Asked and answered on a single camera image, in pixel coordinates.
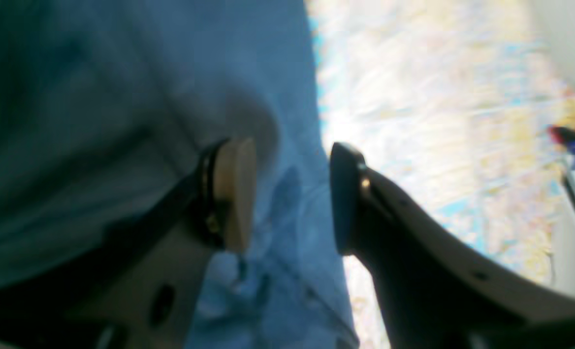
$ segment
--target screw hole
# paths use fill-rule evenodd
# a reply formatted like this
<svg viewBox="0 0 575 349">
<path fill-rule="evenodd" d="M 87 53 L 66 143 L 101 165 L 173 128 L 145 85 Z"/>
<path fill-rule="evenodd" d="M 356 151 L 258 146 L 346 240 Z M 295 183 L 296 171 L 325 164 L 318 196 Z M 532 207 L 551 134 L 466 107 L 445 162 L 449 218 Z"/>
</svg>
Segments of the screw hole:
<svg viewBox="0 0 575 349">
<path fill-rule="evenodd" d="M 175 303 L 175 288 L 171 285 L 163 285 L 152 303 L 150 325 L 159 326 L 164 323 L 169 318 L 173 303 Z"/>
<path fill-rule="evenodd" d="M 477 280 L 480 280 L 480 281 L 487 281 L 488 280 L 488 276 L 484 272 L 481 272 L 481 271 L 473 272 L 473 276 L 475 276 L 475 278 Z"/>
</svg>

